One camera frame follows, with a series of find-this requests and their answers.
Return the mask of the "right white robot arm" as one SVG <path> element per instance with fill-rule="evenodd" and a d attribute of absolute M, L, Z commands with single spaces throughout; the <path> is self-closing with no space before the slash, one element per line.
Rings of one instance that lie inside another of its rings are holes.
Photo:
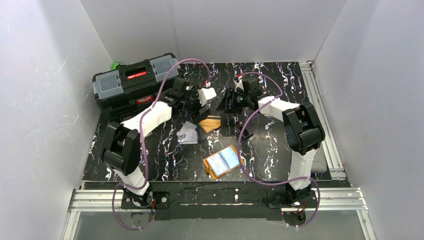
<path fill-rule="evenodd" d="M 243 108 L 280 120 L 284 125 L 286 141 L 291 149 L 291 165 L 288 179 L 282 184 L 282 193 L 268 196 L 264 202 L 293 205 L 311 195 L 311 171 L 314 157 L 325 140 L 325 131 L 315 107 L 310 103 L 292 103 L 279 95 L 267 96 L 253 72 L 235 77 L 235 87 L 229 87 L 216 110 L 226 114 L 240 114 Z"/>

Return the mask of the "stack of white cards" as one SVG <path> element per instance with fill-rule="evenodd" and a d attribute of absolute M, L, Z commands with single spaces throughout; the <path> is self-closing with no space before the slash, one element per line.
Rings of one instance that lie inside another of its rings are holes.
<path fill-rule="evenodd" d="M 198 143 L 198 133 L 195 124 L 186 121 L 180 131 L 176 133 L 177 142 L 180 145 L 191 145 Z"/>

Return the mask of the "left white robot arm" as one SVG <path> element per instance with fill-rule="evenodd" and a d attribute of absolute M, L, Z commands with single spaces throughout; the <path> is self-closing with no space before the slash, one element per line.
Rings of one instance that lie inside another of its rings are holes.
<path fill-rule="evenodd" d="M 153 103 L 141 113 L 122 123 L 112 121 L 107 125 L 100 159 L 118 174 L 124 193 L 138 207 L 154 203 L 148 182 L 147 151 L 142 149 L 144 138 L 180 111 L 186 111 L 191 116 L 191 123 L 198 124 L 209 114 L 209 110 L 202 109 L 216 96 L 209 80 L 199 86 L 177 77 L 171 88 L 160 87 Z"/>

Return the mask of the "orange card holder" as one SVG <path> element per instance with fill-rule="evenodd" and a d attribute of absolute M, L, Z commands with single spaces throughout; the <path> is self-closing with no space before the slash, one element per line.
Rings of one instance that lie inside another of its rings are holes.
<path fill-rule="evenodd" d="M 238 151 L 233 145 L 204 158 L 202 162 L 205 172 L 214 181 L 241 165 L 238 158 Z"/>

